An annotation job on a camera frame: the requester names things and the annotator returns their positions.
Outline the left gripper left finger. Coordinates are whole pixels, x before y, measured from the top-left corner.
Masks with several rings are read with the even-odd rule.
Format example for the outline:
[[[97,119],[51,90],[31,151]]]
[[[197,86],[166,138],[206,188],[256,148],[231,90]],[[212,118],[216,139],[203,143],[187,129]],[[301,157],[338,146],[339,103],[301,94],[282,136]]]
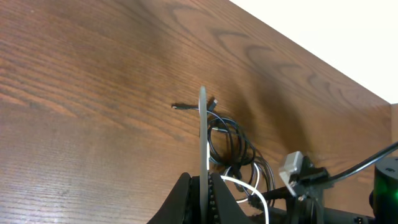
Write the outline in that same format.
[[[148,224],[200,224],[200,178],[184,172]]]

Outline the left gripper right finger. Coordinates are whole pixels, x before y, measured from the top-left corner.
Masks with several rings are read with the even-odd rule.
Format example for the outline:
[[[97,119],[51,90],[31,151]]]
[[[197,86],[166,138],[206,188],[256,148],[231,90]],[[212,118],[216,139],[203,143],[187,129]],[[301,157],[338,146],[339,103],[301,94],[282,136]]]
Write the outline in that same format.
[[[209,175],[209,197],[207,223],[209,224],[253,224],[236,203],[221,176]]]

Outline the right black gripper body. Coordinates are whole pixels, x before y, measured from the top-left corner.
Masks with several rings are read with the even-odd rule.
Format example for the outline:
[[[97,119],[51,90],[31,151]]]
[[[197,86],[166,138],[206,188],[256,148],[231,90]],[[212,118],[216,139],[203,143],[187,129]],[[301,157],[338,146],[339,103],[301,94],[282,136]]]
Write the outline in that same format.
[[[262,196],[267,202],[284,199],[286,209],[281,210],[272,205],[268,206],[270,224],[288,223],[330,223],[330,224],[375,224],[373,217],[356,213],[344,212],[332,208],[325,208],[315,197],[305,197],[299,200],[291,195],[287,187],[264,192]]]

